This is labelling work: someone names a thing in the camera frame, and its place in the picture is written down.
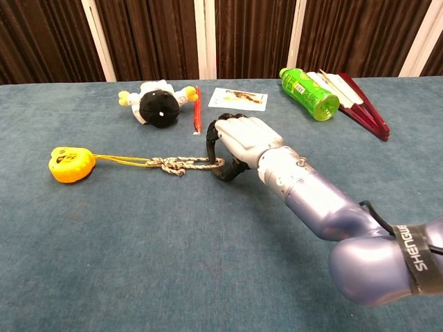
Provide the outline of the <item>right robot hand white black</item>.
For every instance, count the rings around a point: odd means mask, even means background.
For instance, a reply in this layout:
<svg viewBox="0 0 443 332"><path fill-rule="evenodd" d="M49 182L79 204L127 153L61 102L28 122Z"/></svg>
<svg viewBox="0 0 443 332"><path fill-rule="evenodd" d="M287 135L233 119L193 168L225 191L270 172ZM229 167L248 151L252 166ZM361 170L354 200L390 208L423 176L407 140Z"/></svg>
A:
<svg viewBox="0 0 443 332"><path fill-rule="evenodd" d="M248 169L259 167L260 157L270 149L283 146L284 140L264 121L243 114L224 113L212 121L206 132L206 151L215 162L215 143L220 140L233 156L229 165L216 167L215 177L230 182Z"/></svg>

